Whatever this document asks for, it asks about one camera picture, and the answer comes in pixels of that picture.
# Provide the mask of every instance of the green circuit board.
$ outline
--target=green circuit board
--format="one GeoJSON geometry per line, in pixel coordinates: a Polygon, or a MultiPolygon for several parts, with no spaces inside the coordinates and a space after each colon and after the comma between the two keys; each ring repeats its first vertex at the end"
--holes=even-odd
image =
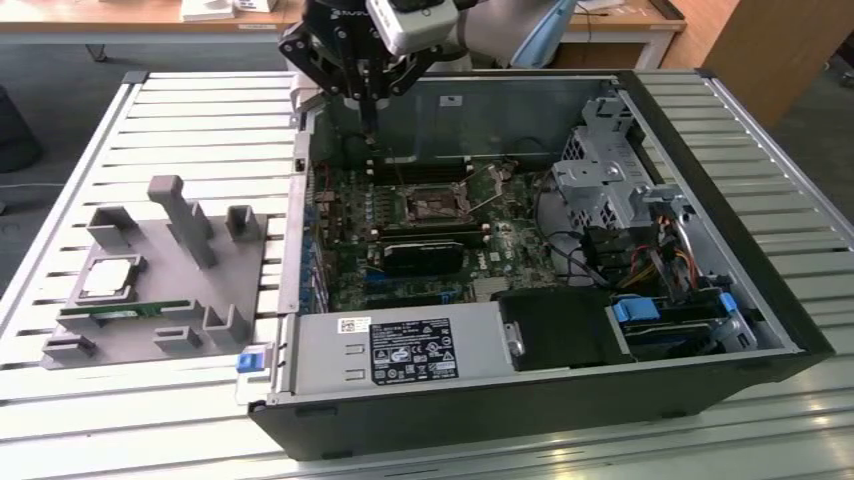
{"type": "Polygon", "coordinates": [[[328,180],[319,177],[316,197],[322,200],[332,311],[419,305],[422,301],[474,302],[482,293],[475,290],[478,279],[490,279],[507,288],[555,284],[551,257],[531,217],[533,185],[542,172],[514,174],[505,168],[499,161],[474,161],[469,178],[449,184],[376,185],[368,175],[352,170],[332,170],[328,180]],[[418,195],[431,201],[418,201],[419,206],[407,208],[407,198],[418,195]],[[454,214],[453,208],[459,205],[465,210],[454,214]],[[414,219],[419,208],[423,220],[414,219]],[[406,228],[415,221],[481,228],[485,246],[465,250],[459,271],[406,277],[383,272],[382,244],[374,241],[371,231],[378,225],[386,230],[406,228]]]}

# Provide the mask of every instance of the blue release tab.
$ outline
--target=blue release tab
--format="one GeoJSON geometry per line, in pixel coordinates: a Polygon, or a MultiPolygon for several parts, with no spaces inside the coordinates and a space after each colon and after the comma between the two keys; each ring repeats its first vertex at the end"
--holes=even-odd
{"type": "Polygon", "coordinates": [[[631,297],[619,300],[614,305],[614,315],[617,315],[617,321],[621,323],[662,318],[655,302],[647,297],[631,297]]]}
{"type": "Polygon", "coordinates": [[[738,311],[738,303],[735,303],[735,298],[733,298],[731,293],[726,292],[721,294],[721,303],[723,304],[723,308],[726,308],[727,313],[738,311]]]}
{"type": "Polygon", "coordinates": [[[626,311],[626,307],[623,307],[619,303],[614,305],[614,316],[617,317],[617,321],[619,323],[629,321],[629,312],[626,311]]]}
{"type": "Polygon", "coordinates": [[[242,353],[238,357],[238,373],[260,372],[264,370],[264,353],[242,353]]]}

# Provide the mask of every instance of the power supply label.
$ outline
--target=power supply label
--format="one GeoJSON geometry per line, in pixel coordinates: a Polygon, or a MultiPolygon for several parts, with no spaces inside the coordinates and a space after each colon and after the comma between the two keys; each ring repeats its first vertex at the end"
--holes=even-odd
{"type": "Polygon", "coordinates": [[[371,379],[376,385],[458,377],[447,318],[371,325],[371,379]]]}

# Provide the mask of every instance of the barcode sticker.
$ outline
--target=barcode sticker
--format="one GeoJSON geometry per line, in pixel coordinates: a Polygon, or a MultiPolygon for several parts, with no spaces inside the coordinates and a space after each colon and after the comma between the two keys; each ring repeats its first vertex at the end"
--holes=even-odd
{"type": "Polygon", "coordinates": [[[367,333],[371,317],[344,317],[338,319],[338,333],[367,333]]]}

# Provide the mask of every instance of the metal slotted table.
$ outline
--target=metal slotted table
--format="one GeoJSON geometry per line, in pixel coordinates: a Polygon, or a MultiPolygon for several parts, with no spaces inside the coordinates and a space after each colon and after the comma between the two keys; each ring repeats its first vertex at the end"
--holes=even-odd
{"type": "MultiPolygon", "coordinates": [[[[152,74],[126,83],[0,303],[4,478],[842,478],[854,474],[851,227],[717,80],[641,72],[838,355],[699,416],[298,463],[235,401],[235,356],[38,366],[91,245],[95,206],[164,218],[147,179],[178,174],[211,215],[271,215],[255,342],[276,336],[294,172],[292,74],[152,74]]],[[[673,178],[653,145],[650,156],[673,178]]]]}

